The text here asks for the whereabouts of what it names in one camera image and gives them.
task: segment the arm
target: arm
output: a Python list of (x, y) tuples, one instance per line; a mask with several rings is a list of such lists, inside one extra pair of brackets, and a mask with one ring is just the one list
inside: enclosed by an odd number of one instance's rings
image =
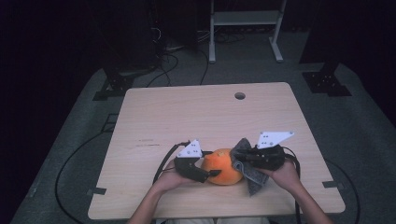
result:
[(292, 161), (286, 160), (283, 166), (276, 171), (259, 170), (271, 176), (282, 189), (294, 197), (303, 210), (308, 223), (333, 223), (301, 183)]
[(157, 208), (158, 201), (171, 189), (176, 189), (185, 183), (194, 181), (179, 175), (175, 169), (174, 161), (170, 161), (160, 178), (151, 186), (148, 193), (137, 207), (127, 224), (149, 224)]

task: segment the orange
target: orange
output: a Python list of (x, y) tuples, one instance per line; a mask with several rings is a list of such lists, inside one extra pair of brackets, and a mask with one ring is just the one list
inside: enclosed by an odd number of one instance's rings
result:
[(232, 185), (242, 179), (242, 174), (235, 170), (231, 162), (231, 149), (220, 148), (212, 154), (205, 155), (201, 168), (210, 170), (221, 170), (217, 176), (210, 176), (207, 180), (217, 185)]

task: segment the table top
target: table top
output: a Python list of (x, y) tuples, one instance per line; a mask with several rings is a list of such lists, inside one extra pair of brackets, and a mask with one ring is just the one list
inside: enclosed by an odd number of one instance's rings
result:
[[(345, 210), (338, 189), (323, 187), (332, 176), (289, 84), (253, 83), (128, 90), (97, 183), (106, 193), (93, 195), (89, 217), (129, 218), (175, 144), (199, 139), (202, 150), (214, 151), (232, 148), (246, 137), (254, 146), (262, 131), (294, 132), (280, 145), (297, 155), (303, 184), (326, 213)], [(232, 186), (182, 186), (162, 196), (154, 217), (293, 213), (294, 199), (269, 179), (251, 197), (246, 180)]]

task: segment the gray carpet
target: gray carpet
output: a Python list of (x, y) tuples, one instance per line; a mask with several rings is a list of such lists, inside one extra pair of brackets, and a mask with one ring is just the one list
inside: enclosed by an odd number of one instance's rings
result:
[[(396, 132), (358, 76), (340, 65), (335, 71), (352, 96), (329, 97), (311, 93), (302, 72), (318, 71), (322, 64), (298, 64), (307, 33), (281, 33), (278, 45), (285, 59), (275, 61), (269, 35), (246, 35), (245, 40), (217, 44), (217, 62), (210, 64), (204, 85), (287, 82), (325, 158), (342, 167), (357, 188), (360, 197), (360, 223), (396, 223)], [(200, 46), (206, 54), (208, 45)], [(181, 50), (177, 67), (156, 79), (150, 87), (199, 85), (206, 60), (201, 51)], [(173, 57), (163, 57), (163, 68), (175, 64)], [(162, 70), (135, 80), (133, 88), (143, 88)], [(57, 204), (54, 186), (57, 174), (71, 156), (59, 179), (59, 199), (64, 208), (83, 223), (124, 223), (125, 220), (90, 220), (87, 216), (111, 133), (99, 134), (109, 114), (119, 113), (122, 97), (93, 101), (106, 79), (102, 70), (93, 74), (64, 123), (62, 130), (42, 165), (31, 190), (26, 195), (12, 223), (76, 223)], [(92, 139), (88, 144), (78, 148)], [(328, 167), (346, 203), (346, 211), (331, 215), (336, 223), (354, 223), (358, 205), (354, 190), (345, 175), (331, 163)], [(271, 217), (279, 223), (295, 223), (294, 216)]]

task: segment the table hole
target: table hole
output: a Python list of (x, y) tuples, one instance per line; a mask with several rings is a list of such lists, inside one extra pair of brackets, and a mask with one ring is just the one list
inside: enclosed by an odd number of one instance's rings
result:
[(238, 100), (243, 100), (243, 99), (245, 99), (245, 97), (246, 97), (246, 95), (244, 93), (242, 93), (242, 92), (237, 92), (235, 94), (235, 98), (238, 99)]

